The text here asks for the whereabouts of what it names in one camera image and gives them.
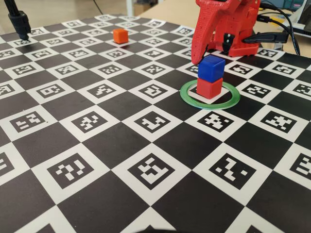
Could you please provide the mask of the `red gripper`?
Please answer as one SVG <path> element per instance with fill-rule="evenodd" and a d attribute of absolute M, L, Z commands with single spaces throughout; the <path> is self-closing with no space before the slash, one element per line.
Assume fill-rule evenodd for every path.
<path fill-rule="evenodd" d="M 196 0 L 195 2 L 200 11 L 192 38 L 191 61 L 197 65 L 201 62 L 215 29 L 216 50 L 229 53 L 230 49 L 237 45 L 245 13 L 243 13 L 242 0 Z"/>

